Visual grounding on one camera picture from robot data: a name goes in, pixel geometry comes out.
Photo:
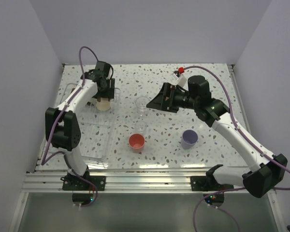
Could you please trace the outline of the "steel cup brown base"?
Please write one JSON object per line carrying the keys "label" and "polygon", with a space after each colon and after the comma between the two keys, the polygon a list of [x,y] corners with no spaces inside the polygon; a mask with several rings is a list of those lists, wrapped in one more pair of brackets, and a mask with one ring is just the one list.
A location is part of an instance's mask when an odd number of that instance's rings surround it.
{"label": "steel cup brown base", "polygon": [[108,111],[111,109],[111,102],[109,98],[97,98],[96,100],[96,108],[99,111]]}

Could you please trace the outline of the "large clear plastic cup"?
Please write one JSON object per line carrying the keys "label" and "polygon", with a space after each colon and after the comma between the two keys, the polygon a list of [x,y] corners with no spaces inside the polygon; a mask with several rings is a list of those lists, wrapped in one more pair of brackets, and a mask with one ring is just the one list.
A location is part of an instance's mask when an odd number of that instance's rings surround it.
{"label": "large clear plastic cup", "polygon": [[150,102],[150,99],[146,96],[140,96],[135,101],[135,106],[137,108],[137,112],[140,116],[148,115],[147,104]]}

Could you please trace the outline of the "pink plastic cup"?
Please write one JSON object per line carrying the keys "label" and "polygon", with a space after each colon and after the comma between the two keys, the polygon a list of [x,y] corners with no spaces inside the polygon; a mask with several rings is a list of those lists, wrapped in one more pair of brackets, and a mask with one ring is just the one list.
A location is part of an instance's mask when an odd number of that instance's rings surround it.
{"label": "pink plastic cup", "polygon": [[145,138],[142,134],[135,133],[129,138],[129,146],[133,153],[140,153],[145,146]]}

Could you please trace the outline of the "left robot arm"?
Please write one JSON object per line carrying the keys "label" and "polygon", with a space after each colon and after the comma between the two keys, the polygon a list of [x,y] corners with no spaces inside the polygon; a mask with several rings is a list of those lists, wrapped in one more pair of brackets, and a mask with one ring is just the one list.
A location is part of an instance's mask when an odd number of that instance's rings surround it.
{"label": "left robot arm", "polygon": [[81,130],[77,115],[88,103],[96,106],[100,112],[111,109],[111,100],[115,97],[114,68],[104,61],[97,61],[94,69],[83,72],[80,83],[60,105],[49,107],[45,112],[45,138],[47,141],[41,165],[45,165],[52,156],[50,147],[57,149],[52,155],[63,154],[68,172],[74,175],[73,183],[84,190],[90,186],[91,178],[81,155],[79,144]]}

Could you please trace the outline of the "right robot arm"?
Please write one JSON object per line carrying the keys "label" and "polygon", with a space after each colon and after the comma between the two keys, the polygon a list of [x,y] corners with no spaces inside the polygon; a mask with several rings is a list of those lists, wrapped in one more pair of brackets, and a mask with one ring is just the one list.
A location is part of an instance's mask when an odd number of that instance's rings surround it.
{"label": "right robot arm", "polygon": [[244,159],[248,168],[227,167],[218,164],[209,169],[200,184],[203,191],[218,189],[222,185],[244,187],[252,196],[261,198],[273,189],[284,176],[287,158],[274,155],[256,141],[241,125],[232,121],[229,107],[212,98],[208,81],[200,75],[188,79],[188,89],[163,83],[158,95],[147,108],[177,113],[179,108],[192,109],[201,121],[223,136]]}

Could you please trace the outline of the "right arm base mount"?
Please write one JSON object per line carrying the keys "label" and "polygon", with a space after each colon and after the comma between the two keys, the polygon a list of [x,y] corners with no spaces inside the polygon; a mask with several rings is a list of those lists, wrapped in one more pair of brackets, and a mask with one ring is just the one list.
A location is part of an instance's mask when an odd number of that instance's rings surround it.
{"label": "right arm base mount", "polygon": [[220,191],[233,189],[233,185],[218,184],[215,180],[210,180],[207,176],[191,176],[190,185],[192,191]]}

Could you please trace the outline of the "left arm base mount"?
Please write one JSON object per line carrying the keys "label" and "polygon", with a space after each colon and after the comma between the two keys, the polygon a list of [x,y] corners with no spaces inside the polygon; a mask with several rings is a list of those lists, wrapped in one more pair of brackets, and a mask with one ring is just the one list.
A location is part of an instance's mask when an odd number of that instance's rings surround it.
{"label": "left arm base mount", "polygon": [[63,182],[62,189],[66,191],[85,191],[85,190],[93,190],[92,183],[97,191],[104,191],[106,184],[105,176],[89,176],[85,178],[86,181],[81,180],[77,176],[74,175],[66,175],[61,177],[60,180]]}

